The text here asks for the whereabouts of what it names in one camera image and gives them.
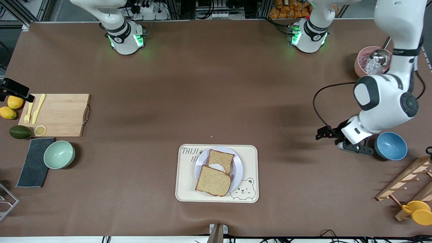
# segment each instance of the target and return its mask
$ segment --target metal ladle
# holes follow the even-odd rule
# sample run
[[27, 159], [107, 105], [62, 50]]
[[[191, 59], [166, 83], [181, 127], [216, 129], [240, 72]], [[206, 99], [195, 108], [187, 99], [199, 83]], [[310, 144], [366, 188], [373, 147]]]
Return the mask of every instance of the metal ladle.
[[373, 60], [374, 58], [378, 59], [378, 63], [385, 67], [388, 62], [390, 61], [390, 54], [385, 50], [388, 46], [388, 43], [390, 42], [391, 38], [387, 37], [387, 40], [385, 41], [384, 45], [382, 46], [382, 49], [376, 49], [375, 51], [371, 52], [369, 54], [369, 60]]

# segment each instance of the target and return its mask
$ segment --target toast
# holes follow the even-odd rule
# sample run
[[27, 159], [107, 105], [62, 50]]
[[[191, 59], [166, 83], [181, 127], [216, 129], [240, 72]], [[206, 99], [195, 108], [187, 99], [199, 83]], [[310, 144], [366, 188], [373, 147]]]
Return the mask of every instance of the toast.
[[195, 190], [223, 197], [229, 192], [230, 187], [231, 177], [228, 174], [203, 165]]
[[209, 152], [208, 165], [220, 164], [221, 166], [223, 166], [225, 173], [229, 175], [231, 173], [231, 164], [233, 158], [234, 154], [219, 152], [211, 149]]

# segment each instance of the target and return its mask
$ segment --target lemon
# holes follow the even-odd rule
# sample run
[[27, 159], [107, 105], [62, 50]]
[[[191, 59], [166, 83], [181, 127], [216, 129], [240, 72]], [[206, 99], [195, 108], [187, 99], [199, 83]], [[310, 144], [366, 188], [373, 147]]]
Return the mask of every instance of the lemon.
[[21, 106], [24, 104], [24, 100], [15, 96], [9, 96], [9, 98], [7, 98], [7, 105], [9, 106], [9, 108], [11, 108], [12, 110], [16, 110], [21, 108]]
[[7, 106], [4, 106], [0, 108], [0, 116], [12, 120], [16, 118], [16, 112]]
[[36, 137], [40, 137], [47, 132], [47, 128], [44, 125], [39, 125], [35, 127], [34, 133]]

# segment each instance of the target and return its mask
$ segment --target brown table cover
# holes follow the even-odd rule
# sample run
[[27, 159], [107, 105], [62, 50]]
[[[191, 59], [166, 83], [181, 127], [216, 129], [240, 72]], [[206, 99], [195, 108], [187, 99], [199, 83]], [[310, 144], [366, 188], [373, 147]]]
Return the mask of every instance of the brown table cover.
[[[431, 91], [413, 120], [392, 129], [409, 146], [402, 161], [316, 141], [323, 124], [312, 109], [315, 92], [357, 80], [356, 54], [386, 39], [372, 20], [338, 19], [330, 32], [318, 52], [304, 54], [263, 20], [157, 22], [144, 50], [122, 56], [97, 23], [31, 24], [6, 77], [32, 93], [89, 93], [92, 114], [83, 137], [66, 139], [77, 152], [70, 169], [50, 170], [43, 188], [11, 188], [21, 202], [0, 223], [0, 236], [195, 235], [210, 223], [237, 236], [317, 236], [322, 229], [339, 236], [432, 234], [432, 227], [396, 221], [400, 208], [391, 199], [374, 199], [432, 145]], [[332, 126], [360, 110], [352, 88], [319, 95], [319, 112]], [[0, 120], [0, 179], [12, 186], [29, 146], [9, 136], [16, 124]], [[182, 144], [256, 146], [259, 200], [178, 201]], [[420, 178], [395, 196], [409, 201], [431, 180]]]

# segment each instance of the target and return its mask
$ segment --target lemon slice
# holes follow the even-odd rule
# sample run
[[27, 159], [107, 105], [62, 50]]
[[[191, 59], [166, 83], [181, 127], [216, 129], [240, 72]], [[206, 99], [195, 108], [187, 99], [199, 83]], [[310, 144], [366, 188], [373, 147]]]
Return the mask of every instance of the lemon slice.
[[47, 132], [47, 128], [44, 125], [39, 125], [39, 126], [35, 127], [34, 133], [35, 133], [36, 137], [40, 137], [40, 136], [44, 135], [45, 132]]

